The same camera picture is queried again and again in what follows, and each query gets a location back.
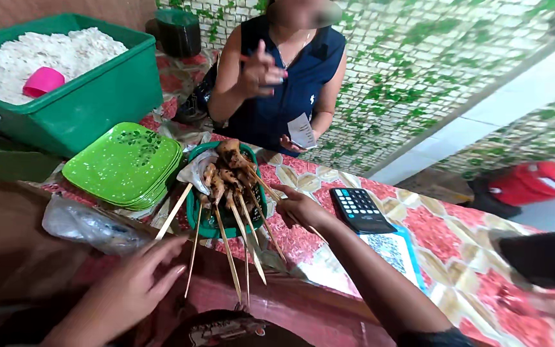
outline table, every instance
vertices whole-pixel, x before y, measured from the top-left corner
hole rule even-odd
[[[204,51],[201,56],[186,60],[175,60],[158,54],[160,81],[166,102],[161,110],[146,116],[140,123],[149,129],[164,132],[168,119],[176,112],[177,98],[181,102],[181,98],[189,94],[190,86],[202,78],[213,59],[215,53],[212,51]],[[211,134],[210,138],[205,135],[205,140],[224,139],[220,135]],[[536,229],[343,171],[270,153],[256,146],[252,148],[262,162],[259,168],[267,183],[291,186],[331,213],[335,214],[329,196],[330,188],[366,189],[391,223],[409,230],[428,296],[466,335],[493,346],[555,345],[555,321],[521,316],[506,304],[507,296],[524,298],[525,293],[513,284],[511,269],[493,250],[489,241],[489,233],[494,229],[507,230],[517,235],[539,232]],[[91,206],[99,203],[60,175],[53,175],[42,188],[59,191],[66,198]],[[277,243],[289,259],[289,266],[284,267],[280,261],[268,241],[264,227],[261,233],[265,237],[260,238],[263,263],[327,290],[361,300],[354,284],[328,246],[303,228],[289,230],[274,209],[275,202],[268,197],[268,221]],[[158,228],[168,214],[165,209],[144,211],[145,215],[120,212]],[[176,217],[182,228],[189,227],[185,206]],[[243,259],[241,241],[230,239],[228,242],[233,255]],[[210,240],[204,245],[224,251],[221,240]]]

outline bamboo skewer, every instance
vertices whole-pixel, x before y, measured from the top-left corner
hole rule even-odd
[[[233,210],[235,220],[237,221],[237,225],[239,226],[239,230],[241,230],[241,235],[243,236],[243,242],[245,243],[248,251],[250,252],[251,259],[254,263],[254,266],[256,267],[256,270],[258,271],[258,275],[260,276],[260,279],[263,280],[263,283],[267,285],[267,280],[265,279],[265,272],[263,272],[263,267],[260,265],[260,260],[258,259],[256,252],[254,251],[254,246],[247,239],[247,233],[245,232],[245,227],[243,226],[241,217],[239,216],[239,211],[237,211],[237,206],[235,206],[234,204],[231,205],[231,210]]]
[[[247,208],[245,207],[245,201],[243,200],[243,195],[241,193],[237,193],[237,198],[239,199],[239,204],[241,205],[241,209],[243,210],[243,215],[245,216],[247,225],[250,226],[251,234],[254,236],[254,240],[256,244],[260,246],[260,242],[258,242],[258,235],[256,235],[256,230],[254,230],[254,226],[251,224],[250,214],[247,212]]]
[[[245,253],[245,291],[247,292],[247,307],[250,307],[250,262]]]
[[[256,178],[256,180],[258,181],[258,183],[260,183],[260,185],[263,186],[263,188],[265,189],[265,191],[267,191],[267,193],[273,198],[273,200],[275,200],[276,202],[282,200],[282,198],[280,197],[280,195],[277,195],[277,194],[273,191],[273,189],[271,189],[271,187],[269,187],[269,186],[267,185],[267,183],[265,183],[265,181],[263,181],[262,178],[258,177],[258,174],[257,174],[254,170],[252,170],[252,169],[250,168],[249,171],[254,175],[254,178]],[[320,233],[318,232],[318,230],[316,230],[313,226],[301,224],[301,222],[299,222],[299,221],[297,220],[297,217],[293,216],[292,213],[290,213],[290,212],[288,212],[288,216],[289,216],[290,218],[292,218],[292,220],[294,220],[295,223],[297,223],[298,225],[301,225],[301,226],[304,227],[305,229],[311,230],[313,233],[316,234],[316,236],[320,237],[320,239],[321,239],[322,241],[324,241],[325,243],[328,243],[327,240],[325,240],[324,237],[322,237],[322,235],[320,235]]]
[[[237,269],[235,269],[235,263],[233,261],[233,255],[231,254],[231,248],[228,246],[228,239],[226,238],[226,232],[224,231],[224,224],[222,224],[222,217],[220,216],[220,210],[218,206],[215,206],[215,217],[218,220],[218,225],[220,226],[220,233],[222,235],[222,240],[224,241],[224,248],[226,249],[226,257],[228,258],[228,265],[231,266],[231,274],[233,275],[233,281],[235,283],[235,290],[237,291],[237,297],[239,302],[241,301],[241,286],[239,285],[239,277],[237,276]]]
[[[269,236],[271,236],[271,241],[273,242],[273,245],[276,247],[277,253],[279,254],[279,256],[284,261],[284,264],[287,264],[286,257],[282,253],[282,249],[278,246],[278,242],[276,241],[276,237],[273,236],[273,231],[271,229],[271,226],[269,225],[269,222],[267,222],[267,218],[265,218],[265,215],[263,214],[263,209],[260,208],[260,204],[258,203],[258,200],[256,199],[256,196],[254,195],[254,192],[251,190],[251,186],[248,185],[247,188],[250,190],[251,199],[254,201],[254,205],[256,205],[256,208],[258,209],[258,214],[263,219],[263,223],[265,225],[265,228],[267,228],[267,232],[269,232]]]
[[[202,205],[198,210],[198,220],[196,221],[196,236],[194,237],[194,246],[192,246],[192,259],[190,259],[190,270],[188,274],[188,284],[186,285],[186,293],[183,294],[183,298],[188,297],[188,290],[190,289],[190,280],[192,279],[192,269],[194,268],[194,256],[196,255],[196,245],[198,244],[198,228],[200,226],[200,215],[202,214]]]
[[[175,215],[177,215],[177,212],[179,212],[179,209],[181,208],[181,205],[183,204],[183,201],[186,199],[186,196],[188,196],[188,193],[190,192],[190,189],[192,189],[192,184],[188,183],[188,186],[183,191],[183,194],[181,194],[181,197],[179,198],[177,203],[174,205],[174,208],[170,212],[170,214],[168,215],[168,218],[166,218],[166,222],[164,222],[164,225],[162,225],[162,228],[160,228],[160,231],[158,232],[158,235],[155,237],[156,240],[159,241],[164,237],[164,235],[166,234],[166,231],[168,230],[168,227],[173,222],[173,219],[174,219]]]

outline tiled wall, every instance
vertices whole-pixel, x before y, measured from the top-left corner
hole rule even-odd
[[[466,179],[525,161],[555,161],[555,101],[500,128],[433,168]]]
[[[334,123],[302,158],[363,173],[544,47],[555,0],[338,2],[348,66]],[[221,48],[265,0],[170,0]]]

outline stack of green plates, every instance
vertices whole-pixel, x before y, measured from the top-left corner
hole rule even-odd
[[[113,205],[144,210],[168,190],[181,145],[136,123],[119,123],[66,163],[73,185]]]

